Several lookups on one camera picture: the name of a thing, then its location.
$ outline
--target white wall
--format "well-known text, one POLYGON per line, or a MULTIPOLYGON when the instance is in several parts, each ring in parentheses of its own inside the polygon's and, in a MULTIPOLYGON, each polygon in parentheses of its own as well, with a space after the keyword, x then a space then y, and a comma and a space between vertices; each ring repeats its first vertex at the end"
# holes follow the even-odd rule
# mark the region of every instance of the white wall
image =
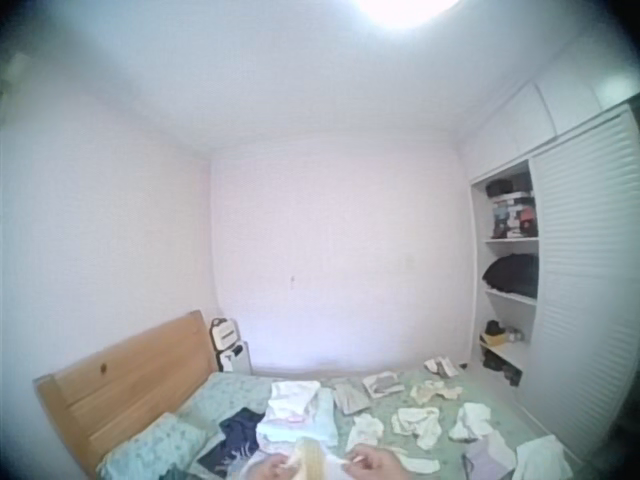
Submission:
POLYGON ((438 136, 320 136, 217 155, 218 299, 259 371, 467 360, 468 185, 438 136))
POLYGON ((2 126, 2 454, 26 478, 71 479, 31 382, 190 310, 218 313, 209 165, 34 75, 2 126))

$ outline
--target person's hand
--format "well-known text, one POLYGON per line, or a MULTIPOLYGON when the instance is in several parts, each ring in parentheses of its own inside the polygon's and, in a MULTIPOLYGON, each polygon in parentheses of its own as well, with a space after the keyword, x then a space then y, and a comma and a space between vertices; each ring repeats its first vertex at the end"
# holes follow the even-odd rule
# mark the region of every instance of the person's hand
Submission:
POLYGON ((249 469, 247 480, 291 480, 296 470, 285 466, 287 460, 281 454, 271 455, 249 469))
POLYGON ((393 452, 369 445, 356 445, 347 455, 344 471, 355 480, 411 480, 409 472, 393 452))

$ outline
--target light blue pillowcase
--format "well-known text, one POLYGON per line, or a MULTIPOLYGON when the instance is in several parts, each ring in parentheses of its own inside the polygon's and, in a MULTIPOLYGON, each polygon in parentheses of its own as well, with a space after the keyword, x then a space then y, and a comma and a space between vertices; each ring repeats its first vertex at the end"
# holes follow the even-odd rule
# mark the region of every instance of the light blue pillowcase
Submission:
POLYGON ((206 440, 207 432, 164 413, 109 452, 96 471, 104 480, 157 480, 173 466, 186 470, 206 440))

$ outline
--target wardrobe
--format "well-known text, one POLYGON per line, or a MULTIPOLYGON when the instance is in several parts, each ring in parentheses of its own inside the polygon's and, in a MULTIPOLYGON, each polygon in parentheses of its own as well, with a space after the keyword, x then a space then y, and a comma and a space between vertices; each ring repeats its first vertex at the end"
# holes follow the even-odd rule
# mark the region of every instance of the wardrobe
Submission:
POLYGON ((522 330, 524 342, 492 348, 522 371, 504 389, 579 459, 605 441, 638 369, 638 65, 624 39, 597 25, 459 145, 476 227, 472 361, 488 348, 479 341, 488 320, 522 330), (492 239, 485 187, 523 173, 538 236, 492 239), (539 256, 536 299, 482 281, 510 253, 539 256))

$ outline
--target box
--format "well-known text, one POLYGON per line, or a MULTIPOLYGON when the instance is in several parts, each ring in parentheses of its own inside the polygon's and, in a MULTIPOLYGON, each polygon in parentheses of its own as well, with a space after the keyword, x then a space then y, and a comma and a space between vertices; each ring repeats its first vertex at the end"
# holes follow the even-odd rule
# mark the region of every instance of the box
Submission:
POLYGON ((502 333, 500 335, 487 335, 486 333, 481 333, 480 338, 482 339, 482 343, 489 347, 497 347, 509 341, 509 336, 506 333, 502 333))

